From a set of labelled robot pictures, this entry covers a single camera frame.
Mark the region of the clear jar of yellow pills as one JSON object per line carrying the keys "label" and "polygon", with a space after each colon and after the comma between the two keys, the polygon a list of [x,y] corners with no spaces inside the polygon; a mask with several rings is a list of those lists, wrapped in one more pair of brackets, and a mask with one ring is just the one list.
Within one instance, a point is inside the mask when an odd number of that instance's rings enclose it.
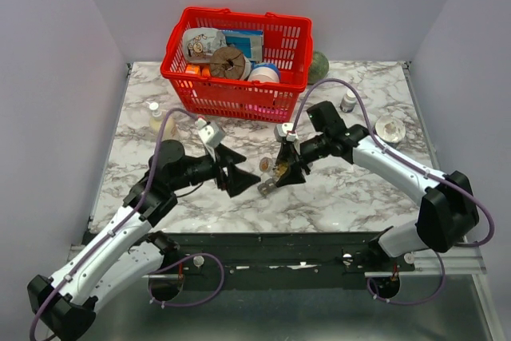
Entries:
{"label": "clear jar of yellow pills", "polygon": [[273,167],[274,177],[279,179],[281,176],[283,176],[286,173],[288,168],[289,168],[289,165],[287,162],[281,162],[281,163],[275,164]]}

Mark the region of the clear jar lid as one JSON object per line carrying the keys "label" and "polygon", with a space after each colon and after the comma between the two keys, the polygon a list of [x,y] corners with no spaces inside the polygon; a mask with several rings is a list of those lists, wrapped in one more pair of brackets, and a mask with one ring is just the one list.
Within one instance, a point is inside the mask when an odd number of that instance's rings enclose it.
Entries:
{"label": "clear jar lid", "polygon": [[259,170],[261,172],[270,172],[273,169],[274,163],[270,157],[264,157],[259,162]]}

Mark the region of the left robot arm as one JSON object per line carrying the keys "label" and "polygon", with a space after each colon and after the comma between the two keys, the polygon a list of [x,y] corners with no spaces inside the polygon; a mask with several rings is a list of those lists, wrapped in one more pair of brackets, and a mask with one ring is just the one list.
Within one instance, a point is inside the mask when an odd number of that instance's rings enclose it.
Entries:
{"label": "left robot arm", "polygon": [[51,276],[35,276],[28,284],[35,314],[30,338],[43,322],[60,340],[81,338],[96,318],[100,302],[113,289],[105,274],[176,205],[176,191],[209,180],[230,197],[259,183],[259,176],[239,168],[245,156],[219,144],[201,157],[186,155],[176,140],[156,145],[149,170],[129,190],[110,222],[70,262]]}

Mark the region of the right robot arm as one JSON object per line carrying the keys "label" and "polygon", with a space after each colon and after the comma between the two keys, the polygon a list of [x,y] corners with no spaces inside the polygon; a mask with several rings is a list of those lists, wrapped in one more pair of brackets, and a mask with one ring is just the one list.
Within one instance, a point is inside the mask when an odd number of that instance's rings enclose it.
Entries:
{"label": "right robot arm", "polygon": [[332,156],[365,168],[404,192],[419,207],[418,218],[380,232],[369,243],[367,260],[379,271],[408,252],[450,250],[479,221],[466,175],[447,175],[384,147],[362,125],[346,126],[334,105],[323,101],[307,110],[316,136],[300,141],[292,123],[275,127],[280,143],[276,164],[284,168],[277,187],[303,184],[313,162]]}

